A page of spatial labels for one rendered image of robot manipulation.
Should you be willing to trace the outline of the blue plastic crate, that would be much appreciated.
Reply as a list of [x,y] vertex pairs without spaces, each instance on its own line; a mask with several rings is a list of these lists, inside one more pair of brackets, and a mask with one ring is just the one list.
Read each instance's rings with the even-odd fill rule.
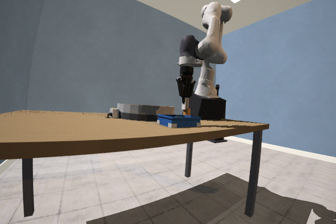
[[157,114],[157,116],[158,116],[157,124],[164,125],[170,128],[201,126],[202,117],[198,116],[174,115],[174,114]]

